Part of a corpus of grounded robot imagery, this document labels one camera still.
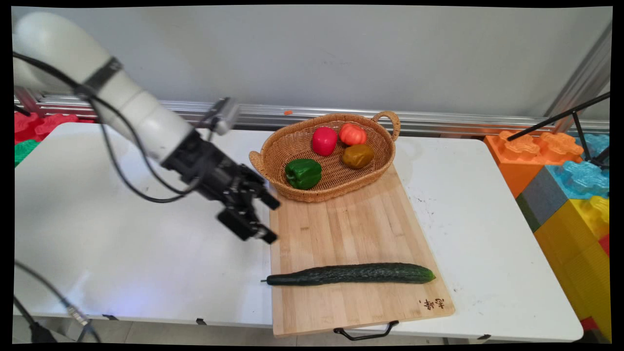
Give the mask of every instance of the cucumber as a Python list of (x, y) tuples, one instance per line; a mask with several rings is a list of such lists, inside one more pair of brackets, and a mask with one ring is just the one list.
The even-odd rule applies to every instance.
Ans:
[(374, 263), (329, 265), (290, 274), (269, 275), (268, 285), (310, 286), (332, 283), (412, 283), (423, 284), (436, 276), (430, 269), (416, 264)]

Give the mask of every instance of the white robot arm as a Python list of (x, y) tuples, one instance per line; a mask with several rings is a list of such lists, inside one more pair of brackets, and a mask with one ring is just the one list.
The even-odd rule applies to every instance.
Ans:
[[(224, 203), (225, 209), (217, 217), (236, 235), (243, 240), (256, 237), (268, 243), (275, 241), (276, 235), (259, 223), (251, 204), (257, 197), (272, 209), (280, 205), (266, 191), (264, 179), (202, 140), (191, 124), (131, 80), (121, 64), (83, 29), (55, 14), (30, 13), (17, 22), (13, 51), (56, 68), (84, 89), (72, 91), (48, 72), (16, 58), (15, 53), (14, 85), (97, 96), (125, 117), (149, 157), (180, 173), (184, 182), (199, 182), (197, 191), (208, 199)], [(93, 103), (102, 121), (137, 143), (116, 113), (97, 101)], [(238, 106), (225, 99), (211, 111), (217, 116), (213, 129), (222, 135), (232, 126)]]

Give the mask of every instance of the toy building block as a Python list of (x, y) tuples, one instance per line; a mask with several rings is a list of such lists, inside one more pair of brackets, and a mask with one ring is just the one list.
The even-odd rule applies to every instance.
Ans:
[(574, 161), (583, 153), (574, 137), (566, 133), (542, 133), (537, 139), (542, 157), (551, 162)]
[(572, 309), (574, 309), (574, 312), (579, 320), (590, 317), (590, 312), (585, 306), (583, 299), (581, 299), (581, 295), (572, 284), (572, 281), (563, 269), (563, 265), (556, 258), (555, 249), (553, 249), (553, 246), (548, 240), (546, 234), (546, 231), (543, 227), (541, 227), (535, 232), (535, 239), (544, 252), (544, 256), (546, 256), (546, 259), (550, 264), (550, 268), (557, 277), (559, 285), (561, 285), (561, 289), (565, 293), (566, 298), (568, 298), (568, 301), (570, 302), (570, 305), (572, 306)]
[(600, 246), (602, 246), (602, 249), (607, 254), (607, 257), (610, 257), (609, 256), (609, 234), (605, 235), (604, 238), (600, 239), (598, 243), (600, 244)]
[(518, 195), (515, 201), (518, 203), (518, 207), (520, 207), (520, 211), (522, 212), (524, 219), (527, 220), (529, 228), (531, 228), (531, 231), (535, 233), (535, 231), (540, 227), (540, 223), (537, 221), (537, 218), (535, 218), (535, 214), (529, 207), (529, 204), (524, 199), (522, 194)]
[(15, 123), (15, 145), (22, 141), (35, 139), (35, 127), (43, 123), (43, 118), (39, 118), (36, 113), (25, 116), (19, 112), (13, 115)]
[(609, 199), (592, 196), (591, 199), (571, 199), (570, 202), (581, 215), (596, 240), (609, 234)]
[(563, 265), (601, 333), (611, 335), (611, 283), (609, 257), (598, 242)]
[[(601, 152), (603, 152), (607, 146), (609, 146), (609, 135), (608, 134), (584, 134), (585, 135), (585, 143), (587, 144), (587, 149), (592, 157), (598, 156)], [(580, 138), (575, 138), (576, 143), (579, 146), (583, 146)], [(581, 155), (583, 160), (585, 160), (585, 153)]]
[(38, 142), (34, 140), (22, 141), (19, 144), (15, 145), (15, 167), (20, 164), (28, 154), (30, 154), (35, 147), (39, 145)]
[(509, 190), (518, 197), (545, 164), (580, 162), (580, 149), (567, 134), (542, 133), (539, 138), (524, 135), (507, 141), (514, 133), (502, 131), (498, 136), (484, 139), (492, 157), (499, 166)]
[(540, 231), (556, 249), (554, 252), (561, 264), (598, 242), (570, 201), (566, 201), (535, 233)]
[(524, 201), (543, 225), (568, 199), (607, 197), (609, 178), (589, 162), (546, 165), (522, 192)]
[(598, 329), (598, 324), (596, 324), (596, 321), (594, 321), (591, 317), (581, 320), (581, 326), (583, 327), (584, 332)]
[(46, 118), (43, 118), (43, 124), (35, 128), (35, 140), (38, 142), (43, 141), (59, 124), (67, 122), (78, 122), (78, 117), (75, 114), (62, 115), (55, 114)]

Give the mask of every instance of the white wall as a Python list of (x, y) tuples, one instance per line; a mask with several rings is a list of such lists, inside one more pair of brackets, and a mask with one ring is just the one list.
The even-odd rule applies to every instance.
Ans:
[[(602, 89), (600, 95), (611, 91), (611, 82), (607, 84), (607, 86)], [(611, 99), (600, 101), (598, 104), (594, 106), (590, 106), (585, 109), (578, 115), (580, 120), (592, 120), (592, 121), (609, 121), (611, 114)]]
[(45, 10), (91, 33), (159, 99), (527, 116), (544, 114), (613, 17), (612, 7)]

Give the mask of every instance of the wicker basket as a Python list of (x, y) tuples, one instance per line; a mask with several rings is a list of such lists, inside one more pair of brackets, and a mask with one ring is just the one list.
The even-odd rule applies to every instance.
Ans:
[[(386, 116), (392, 121), (392, 134), (377, 123)], [(321, 156), (312, 151), (312, 134), (318, 127), (330, 127), (336, 133), (345, 123), (353, 123), (366, 131), (366, 143), (375, 151), (373, 160), (362, 169), (351, 169), (342, 162), (348, 146), (338, 140), (334, 152)], [(391, 111), (376, 114), (372, 119), (356, 114), (328, 114), (292, 124), (273, 133), (262, 145), (260, 153), (251, 151), (249, 160), (258, 172), (288, 199), (320, 202), (344, 195), (366, 186), (381, 177), (394, 159), (394, 141), (399, 137), (401, 123)], [(286, 181), (284, 168), (294, 159), (313, 159), (323, 168), (321, 181), (308, 190), (293, 188)]]

